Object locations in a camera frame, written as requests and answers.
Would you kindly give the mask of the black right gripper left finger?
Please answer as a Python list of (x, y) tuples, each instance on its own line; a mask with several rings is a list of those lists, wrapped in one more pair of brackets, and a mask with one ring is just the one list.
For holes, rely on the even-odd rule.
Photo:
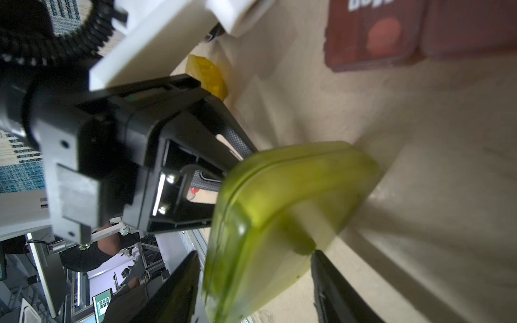
[(191, 322), (199, 286), (200, 260), (191, 251), (132, 322)]

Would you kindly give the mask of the yellow two-compartment pillbox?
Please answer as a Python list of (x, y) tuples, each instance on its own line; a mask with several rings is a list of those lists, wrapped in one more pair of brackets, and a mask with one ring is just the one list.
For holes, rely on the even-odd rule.
[(209, 59), (196, 55), (188, 55), (185, 69), (186, 74), (201, 82), (201, 87), (212, 95), (224, 101), (228, 89), (217, 66)]

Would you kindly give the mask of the maroon two-compartment pillbox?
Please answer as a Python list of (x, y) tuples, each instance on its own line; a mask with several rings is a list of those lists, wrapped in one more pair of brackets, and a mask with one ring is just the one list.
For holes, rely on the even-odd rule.
[(331, 1), (324, 61), (332, 71), (516, 51), (515, 1)]

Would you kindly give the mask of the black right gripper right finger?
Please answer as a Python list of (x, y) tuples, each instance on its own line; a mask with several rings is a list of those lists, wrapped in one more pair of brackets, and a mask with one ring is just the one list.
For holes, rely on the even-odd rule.
[(311, 256), (311, 275), (319, 322), (383, 321), (320, 250)]

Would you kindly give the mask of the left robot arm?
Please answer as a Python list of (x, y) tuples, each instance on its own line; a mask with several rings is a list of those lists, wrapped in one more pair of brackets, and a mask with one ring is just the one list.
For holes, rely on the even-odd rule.
[(212, 1), (93, 1), (56, 35), (42, 1), (1, 2), (1, 129), (43, 157), (55, 234), (77, 244), (112, 217), (151, 234), (209, 227), (218, 191), (256, 147), (223, 101), (172, 75), (223, 13)]

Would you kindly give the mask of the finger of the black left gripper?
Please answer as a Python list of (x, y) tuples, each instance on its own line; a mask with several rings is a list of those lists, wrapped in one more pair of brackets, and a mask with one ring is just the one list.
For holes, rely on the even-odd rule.
[(189, 96), (189, 151), (194, 155), (189, 166), (200, 170), (231, 170), (239, 159), (230, 148), (216, 139), (222, 135), (233, 148), (241, 148), (242, 157), (257, 151), (244, 129), (225, 104), (213, 95)]
[(139, 190), (139, 229), (155, 234), (207, 227), (214, 206), (187, 199), (195, 176), (205, 174), (216, 182), (226, 177), (226, 146), (212, 138), (199, 149), (191, 141), (160, 139), (155, 162)]

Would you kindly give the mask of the white pillbox with green lid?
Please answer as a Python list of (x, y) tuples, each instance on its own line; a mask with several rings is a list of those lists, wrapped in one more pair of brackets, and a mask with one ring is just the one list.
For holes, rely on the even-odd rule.
[(379, 164), (344, 141), (261, 151), (223, 181), (202, 298), (211, 322), (241, 322), (291, 288), (378, 183)]

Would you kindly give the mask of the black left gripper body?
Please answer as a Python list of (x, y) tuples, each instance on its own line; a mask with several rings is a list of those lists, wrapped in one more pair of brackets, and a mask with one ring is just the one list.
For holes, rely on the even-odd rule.
[(36, 82), (29, 136), (43, 155), (54, 233), (77, 244), (121, 217), (139, 229), (139, 206), (160, 139), (189, 141), (189, 96), (210, 95), (179, 75), (89, 92), (60, 75)]

